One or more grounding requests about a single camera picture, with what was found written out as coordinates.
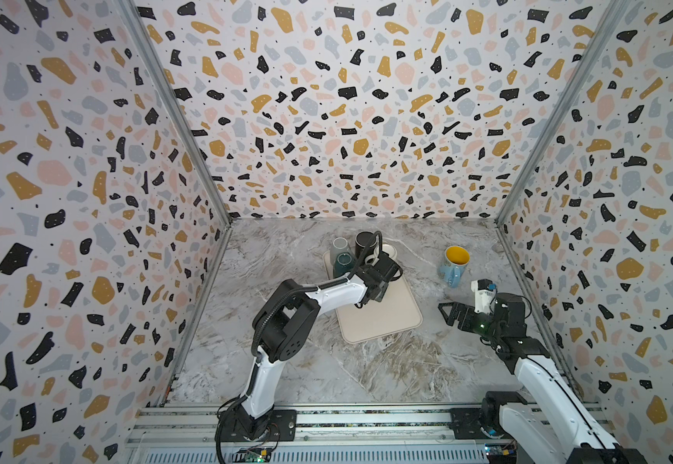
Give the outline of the right corner aluminium profile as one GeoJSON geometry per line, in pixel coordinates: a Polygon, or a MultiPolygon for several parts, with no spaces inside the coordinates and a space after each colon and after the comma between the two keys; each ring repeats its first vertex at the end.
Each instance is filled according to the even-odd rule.
{"type": "Polygon", "coordinates": [[[533,151],[530,154],[527,162],[521,168],[519,176],[514,182],[511,192],[504,201],[502,209],[494,220],[497,229],[501,229],[503,224],[509,219],[516,205],[517,200],[521,197],[527,181],[533,178],[533,172],[543,158],[548,146],[551,144],[554,136],[558,131],[558,127],[564,117],[571,110],[572,106],[577,101],[577,95],[586,83],[591,69],[601,56],[610,36],[614,33],[616,27],[624,17],[628,8],[629,1],[626,0],[612,0],[607,5],[606,10],[599,21],[595,34],[591,38],[588,48],[583,53],[579,65],[576,67],[570,81],[564,88],[558,104],[551,113],[545,125],[542,127],[540,137],[533,145],[533,151]]]}

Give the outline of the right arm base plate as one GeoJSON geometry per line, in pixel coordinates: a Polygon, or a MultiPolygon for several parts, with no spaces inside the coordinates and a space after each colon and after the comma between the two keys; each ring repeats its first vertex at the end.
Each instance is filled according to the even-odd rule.
{"type": "Polygon", "coordinates": [[[511,412],[533,413],[533,409],[522,403],[452,408],[448,427],[456,440],[511,439],[512,435],[502,427],[502,413],[511,412]]]}

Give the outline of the dark teal mug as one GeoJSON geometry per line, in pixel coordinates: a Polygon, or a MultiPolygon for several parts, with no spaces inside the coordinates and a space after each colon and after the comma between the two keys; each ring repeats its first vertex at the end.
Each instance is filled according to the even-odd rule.
{"type": "Polygon", "coordinates": [[[351,253],[340,253],[336,259],[334,259],[334,266],[332,266],[334,278],[341,278],[342,276],[349,275],[353,271],[355,263],[355,258],[351,253]]]}

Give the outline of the blue butterfly mug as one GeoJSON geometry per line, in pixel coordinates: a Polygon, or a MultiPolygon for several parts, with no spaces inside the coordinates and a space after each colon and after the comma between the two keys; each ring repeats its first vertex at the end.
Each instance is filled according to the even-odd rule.
{"type": "Polygon", "coordinates": [[[438,275],[449,288],[456,288],[469,264],[471,256],[467,249],[451,246],[445,250],[444,261],[438,269],[438,275]]]}

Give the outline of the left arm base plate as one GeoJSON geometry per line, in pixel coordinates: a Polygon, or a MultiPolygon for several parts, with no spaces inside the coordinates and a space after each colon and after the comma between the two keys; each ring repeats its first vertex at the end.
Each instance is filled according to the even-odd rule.
{"type": "Polygon", "coordinates": [[[243,443],[267,440],[293,442],[296,435],[298,412],[295,409],[274,408],[262,417],[253,419],[243,407],[222,414],[216,440],[222,443],[243,443]]]}

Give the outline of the corner aluminium profile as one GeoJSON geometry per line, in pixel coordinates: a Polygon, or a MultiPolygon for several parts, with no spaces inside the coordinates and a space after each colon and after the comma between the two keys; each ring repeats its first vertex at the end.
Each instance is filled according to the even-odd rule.
{"type": "Polygon", "coordinates": [[[501,229],[503,224],[509,219],[516,205],[517,200],[521,197],[527,181],[533,178],[533,172],[543,158],[548,146],[551,144],[554,136],[558,131],[558,127],[564,117],[571,110],[572,106],[577,101],[577,95],[586,83],[591,69],[601,56],[610,36],[614,33],[616,27],[624,17],[628,8],[629,1],[626,0],[612,0],[607,5],[606,10],[599,21],[595,34],[591,38],[588,48],[583,53],[579,65],[576,67],[570,81],[564,88],[558,104],[551,113],[545,125],[542,127],[540,137],[533,145],[533,151],[530,154],[527,162],[521,168],[519,176],[514,182],[511,192],[504,201],[502,209],[494,220],[497,229],[501,229]]]}
{"type": "Polygon", "coordinates": [[[175,126],[179,133],[179,137],[182,139],[183,145],[187,149],[187,153],[191,157],[191,162],[200,178],[200,183],[212,202],[215,209],[215,217],[220,222],[221,228],[223,230],[228,230],[231,227],[232,220],[224,208],[218,190],[216,189],[216,184],[205,164],[205,160],[201,155],[199,147],[195,143],[193,132],[191,131],[185,116],[183,116],[183,113],[181,112],[173,88],[165,77],[162,62],[158,59],[152,40],[148,36],[141,17],[138,14],[135,2],[131,0],[118,0],[116,1],[116,4],[123,21],[125,21],[129,29],[129,35],[137,47],[138,54],[146,65],[150,79],[152,79],[156,86],[158,96],[169,114],[169,119],[175,126]]]}

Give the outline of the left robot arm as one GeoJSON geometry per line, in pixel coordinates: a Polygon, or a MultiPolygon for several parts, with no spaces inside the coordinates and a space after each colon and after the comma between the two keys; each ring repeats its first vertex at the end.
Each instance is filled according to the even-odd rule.
{"type": "Polygon", "coordinates": [[[274,410],[274,394],[286,363],[305,345],[318,316],[346,305],[380,302],[403,269],[381,251],[371,264],[321,284],[284,280],[255,317],[253,364],[243,392],[234,401],[234,417],[261,423],[274,410]]]}

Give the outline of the black mug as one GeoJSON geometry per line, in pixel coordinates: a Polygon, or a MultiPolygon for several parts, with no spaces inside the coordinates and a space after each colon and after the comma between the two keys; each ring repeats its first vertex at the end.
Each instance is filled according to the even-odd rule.
{"type": "Polygon", "coordinates": [[[355,257],[357,259],[367,259],[369,256],[373,255],[378,243],[379,238],[374,232],[359,232],[355,238],[355,257]]]}

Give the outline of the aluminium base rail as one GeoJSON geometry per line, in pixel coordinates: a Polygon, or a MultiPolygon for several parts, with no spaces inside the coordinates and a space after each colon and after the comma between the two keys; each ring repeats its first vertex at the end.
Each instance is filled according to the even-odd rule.
{"type": "Polygon", "coordinates": [[[459,403],[284,405],[298,412],[293,442],[215,441],[216,407],[148,408],[127,440],[123,463],[531,463],[513,439],[456,440],[459,403]]]}

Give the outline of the white mug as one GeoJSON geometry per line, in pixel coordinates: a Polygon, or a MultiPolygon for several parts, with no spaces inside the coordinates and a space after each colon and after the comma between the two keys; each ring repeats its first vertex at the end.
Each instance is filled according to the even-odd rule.
{"type": "Polygon", "coordinates": [[[393,247],[390,244],[384,243],[384,245],[382,245],[382,252],[386,253],[388,257],[390,257],[393,260],[395,260],[397,257],[397,251],[395,247],[393,247]]]}

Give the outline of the beige rectangular tray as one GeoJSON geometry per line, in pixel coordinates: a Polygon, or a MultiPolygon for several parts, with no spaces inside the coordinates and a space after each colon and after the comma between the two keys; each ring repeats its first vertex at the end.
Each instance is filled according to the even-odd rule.
{"type": "Polygon", "coordinates": [[[336,297],[326,299],[326,311],[334,310],[344,340],[357,344],[397,334],[421,326],[423,315],[406,278],[398,278],[388,285],[380,302],[370,301],[356,307],[347,299],[351,293],[342,290],[336,297]]]}

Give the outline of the left corner aluminium profile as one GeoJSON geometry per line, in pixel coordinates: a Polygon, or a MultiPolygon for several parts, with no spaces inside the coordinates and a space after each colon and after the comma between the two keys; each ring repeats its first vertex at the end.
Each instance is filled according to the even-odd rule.
{"type": "Polygon", "coordinates": [[[191,157],[191,162],[200,178],[200,183],[212,202],[215,209],[215,217],[220,222],[221,228],[223,230],[228,230],[231,227],[232,220],[224,208],[218,190],[216,189],[216,184],[205,164],[205,160],[201,155],[199,147],[195,143],[193,132],[191,131],[185,116],[183,116],[183,113],[181,112],[173,88],[165,77],[162,62],[158,59],[152,40],[148,36],[141,17],[138,14],[135,2],[131,0],[118,0],[116,1],[116,4],[123,21],[125,21],[129,29],[129,35],[137,47],[138,54],[146,65],[150,79],[152,79],[156,86],[158,96],[169,114],[169,119],[175,126],[179,133],[179,137],[182,139],[183,145],[187,149],[187,153],[191,157]]]}

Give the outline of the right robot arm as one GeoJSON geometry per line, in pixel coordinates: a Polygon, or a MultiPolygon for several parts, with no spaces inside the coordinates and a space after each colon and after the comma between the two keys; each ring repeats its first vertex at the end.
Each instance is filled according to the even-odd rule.
{"type": "Polygon", "coordinates": [[[639,450],[622,446],[566,384],[544,344],[527,334],[531,305],[523,296],[487,289],[475,304],[440,303],[448,326],[479,336],[533,398],[517,392],[488,392],[479,429],[490,438],[509,437],[533,463],[644,463],[639,450]],[[545,417],[539,421],[537,407],[545,417]]]}

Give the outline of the grey mug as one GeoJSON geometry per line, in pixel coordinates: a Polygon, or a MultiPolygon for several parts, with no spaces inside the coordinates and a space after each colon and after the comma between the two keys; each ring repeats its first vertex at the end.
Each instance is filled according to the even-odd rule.
{"type": "Polygon", "coordinates": [[[336,237],[332,240],[330,248],[330,259],[336,260],[342,253],[350,251],[349,241],[343,237],[336,237]]]}

